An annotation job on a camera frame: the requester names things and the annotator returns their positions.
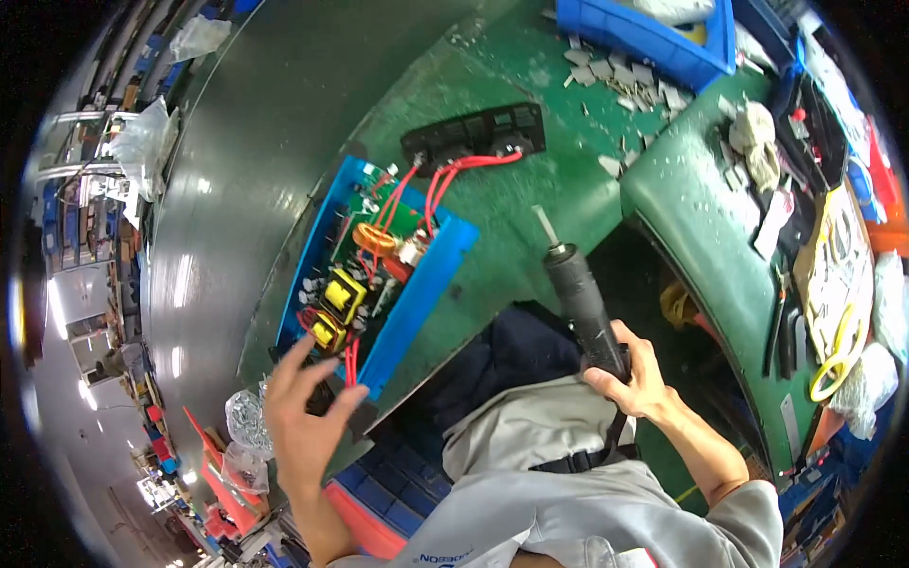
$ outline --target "yellow transformer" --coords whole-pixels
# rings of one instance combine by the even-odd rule
[[[319,312],[315,315],[315,321],[310,327],[310,332],[320,347],[328,349],[332,353],[337,353],[340,350],[347,335],[347,330],[339,327],[332,316],[324,312]]]
[[[366,298],[366,289],[343,268],[333,268],[320,304],[343,326],[349,325],[356,308]]]

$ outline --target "human hand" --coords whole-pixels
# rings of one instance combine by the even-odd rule
[[[278,484],[288,495],[320,491],[347,421],[369,394],[362,384],[345,388],[325,416],[308,414],[306,401],[338,365],[333,357],[301,368],[313,345],[312,335],[298,341],[275,366],[265,389],[265,427],[275,451]]]
[[[628,344],[631,381],[623,384],[612,373],[596,367],[584,371],[584,381],[618,404],[628,416],[650,420],[658,418],[672,406],[678,394],[674,388],[663,383],[653,344],[633,334],[619,320],[613,320],[611,324],[619,343]]]

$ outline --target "dark navy pants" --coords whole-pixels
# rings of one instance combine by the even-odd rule
[[[408,405],[439,432],[502,391],[577,373],[581,349],[568,328],[539,304],[502,311],[423,385]]]

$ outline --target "black plastic panel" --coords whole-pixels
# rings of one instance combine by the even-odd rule
[[[546,149],[540,105],[487,108],[411,130],[401,137],[409,164],[417,154],[425,153],[426,162],[417,170],[418,177],[430,177],[440,165],[459,157],[510,154],[508,145],[519,145],[524,155]]]

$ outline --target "person's left hand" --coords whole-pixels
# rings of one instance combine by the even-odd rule
[[[265,427],[275,451],[278,484],[288,494],[321,490],[325,467],[347,420],[369,394],[365,385],[345,388],[325,416],[308,414],[306,401],[338,365],[333,357],[302,368],[313,345],[311,335],[297,342],[275,366],[265,389]]]

